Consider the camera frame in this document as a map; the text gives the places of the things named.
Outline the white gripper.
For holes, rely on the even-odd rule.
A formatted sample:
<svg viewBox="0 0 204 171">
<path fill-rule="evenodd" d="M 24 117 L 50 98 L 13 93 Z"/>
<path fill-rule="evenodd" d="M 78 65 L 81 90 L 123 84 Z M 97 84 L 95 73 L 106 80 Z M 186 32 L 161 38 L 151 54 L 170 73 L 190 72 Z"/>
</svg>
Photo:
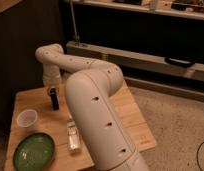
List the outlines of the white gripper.
<svg viewBox="0 0 204 171">
<path fill-rule="evenodd" d="M 47 87 L 58 87 L 61 84 L 61 74 L 58 66 L 43 66 L 43 84 Z"/>
</svg>

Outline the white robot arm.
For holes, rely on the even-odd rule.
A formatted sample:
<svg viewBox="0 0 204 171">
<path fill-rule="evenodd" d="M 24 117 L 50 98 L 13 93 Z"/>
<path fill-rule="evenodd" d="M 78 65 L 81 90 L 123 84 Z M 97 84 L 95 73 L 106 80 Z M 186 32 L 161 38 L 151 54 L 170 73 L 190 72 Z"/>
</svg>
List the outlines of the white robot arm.
<svg viewBox="0 0 204 171">
<path fill-rule="evenodd" d="M 121 69 L 114 63 L 67 55 L 59 44 L 37 48 L 43 64 L 43 82 L 54 87 L 60 71 L 70 73 L 65 99 L 75 124 L 99 171 L 149 171 L 110 101 L 123 85 Z"/>
</svg>

